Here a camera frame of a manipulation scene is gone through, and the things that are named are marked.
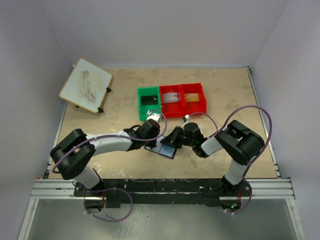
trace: red container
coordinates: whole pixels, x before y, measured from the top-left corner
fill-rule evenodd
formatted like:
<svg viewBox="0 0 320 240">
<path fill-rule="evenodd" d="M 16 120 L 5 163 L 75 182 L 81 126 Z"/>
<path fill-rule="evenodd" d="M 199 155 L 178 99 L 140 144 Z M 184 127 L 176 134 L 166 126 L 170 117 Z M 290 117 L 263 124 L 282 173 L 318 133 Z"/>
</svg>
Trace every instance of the red container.
<svg viewBox="0 0 320 240">
<path fill-rule="evenodd" d="M 186 101 L 181 85 L 159 86 L 159 93 L 161 98 L 162 112 L 166 118 L 182 118 L 184 115 L 186 115 Z M 164 103 L 163 94 L 168 93 L 178 93 L 179 101 Z"/>
<path fill-rule="evenodd" d="M 182 118 L 195 112 L 207 112 L 207 101 L 201 83 L 159 86 L 162 112 L 167 118 Z M 163 94 L 178 93 L 179 101 L 164 103 Z M 186 102 L 185 94 L 198 94 L 198 102 Z"/>
<path fill-rule="evenodd" d="M 198 94 L 199 101 L 197 102 L 186 102 L 185 114 L 192 114 L 195 112 L 207 112 L 207 100 L 205 98 L 204 89 L 201 83 L 189 83 L 181 84 L 183 94 Z"/>
</svg>

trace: small box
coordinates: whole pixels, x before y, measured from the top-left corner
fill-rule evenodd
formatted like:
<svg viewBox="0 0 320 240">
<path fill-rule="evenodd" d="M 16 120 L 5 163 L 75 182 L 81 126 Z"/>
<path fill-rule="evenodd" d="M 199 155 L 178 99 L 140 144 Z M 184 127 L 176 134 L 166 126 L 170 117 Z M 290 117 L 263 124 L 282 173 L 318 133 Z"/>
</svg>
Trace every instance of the small box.
<svg viewBox="0 0 320 240">
<path fill-rule="evenodd" d="M 185 115 L 186 102 L 181 85 L 159 86 L 162 112 L 166 118 L 179 118 Z M 177 102 L 164 103 L 163 94 L 178 93 Z"/>
<path fill-rule="evenodd" d="M 139 111 L 140 121 L 145 121 L 147 119 L 147 112 L 151 109 L 159 109 L 160 111 L 162 111 L 158 86 L 139 87 L 137 89 L 137 95 L 138 95 L 138 111 Z M 141 97 L 154 96 L 154 95 L 157 96 L 156 104 L 142 105 Z"/>
<path fill-rule="evenodd" d="M 185 114 L 192 114 L 195 112 L 207 112 L 207 100 L 205 98 L 204 89 L 201 83 L 189 83 L 181 84 L 183 94 L 198 94 L 199 101 L 197 102 L 186 102 Z"/>
</svg>

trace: black mounting bracket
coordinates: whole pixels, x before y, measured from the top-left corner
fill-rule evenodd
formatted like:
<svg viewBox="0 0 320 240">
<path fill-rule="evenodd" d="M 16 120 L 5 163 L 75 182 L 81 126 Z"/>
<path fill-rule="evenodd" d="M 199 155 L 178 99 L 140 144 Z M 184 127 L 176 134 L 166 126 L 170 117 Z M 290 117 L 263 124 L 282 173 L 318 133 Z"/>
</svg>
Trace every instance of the black mounting bracket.
<svg viewBox="0 0 320 240">
<path fill-rule="evenodd" d="M 74 190 L 75 197 L 102 197 L 102 193 L 87 191 L 80 183 Z M 232 192 L 226 191 L 221 179 L 103 179 L 92 190 L 108 188 L 120 188 L 126 190 L 135 204 L 183 204 L 183 205 L 206 205 L 208 207 L 220 207 L 220 197 L 250 195 L 246 190 L 248 184 L 242 181 L 237 189 Z M 128 196 L 117 190 L 106 193 L 106 208 L 120 208 L 121 204 L 130 204 Z"/>
<path fill-rule="evenodd" d="M 103 112 L 104 112 L 104 109 L 101 107 L 98 107 L 98 113 L 103 113 Z"/>
</svg>

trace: whiteboard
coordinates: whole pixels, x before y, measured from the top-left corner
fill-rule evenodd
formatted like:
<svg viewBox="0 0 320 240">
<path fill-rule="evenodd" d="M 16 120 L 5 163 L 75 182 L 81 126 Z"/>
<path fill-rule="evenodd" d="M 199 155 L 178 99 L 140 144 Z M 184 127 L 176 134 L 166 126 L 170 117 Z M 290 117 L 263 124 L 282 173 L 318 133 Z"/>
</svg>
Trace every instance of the whiteboard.
<svg viewBox="0 0 320 240">
<path fill-rule="evenodd" d="M 80 58 L 60 91 L 60 98 L 98 113 L 112 75 Z"/>
</svg>

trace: gray floor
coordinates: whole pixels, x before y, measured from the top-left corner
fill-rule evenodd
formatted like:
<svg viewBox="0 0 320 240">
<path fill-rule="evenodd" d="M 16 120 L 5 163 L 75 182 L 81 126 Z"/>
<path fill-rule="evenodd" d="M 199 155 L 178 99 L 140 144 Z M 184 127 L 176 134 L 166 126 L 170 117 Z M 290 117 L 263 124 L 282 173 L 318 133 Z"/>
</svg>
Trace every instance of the gray floor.
<svg viewBox="0 0 320 240">
<path fill-rule="evenodd" d="M 124 216 L 121 209 L 99 214 Z M 40 200 L 29 240 L 295 240 L 285 200 L 253 200 L 231 216 L 203 205 L 135 205 L 122 222 L 84 214 L 82 200 Z"/>
</svg>

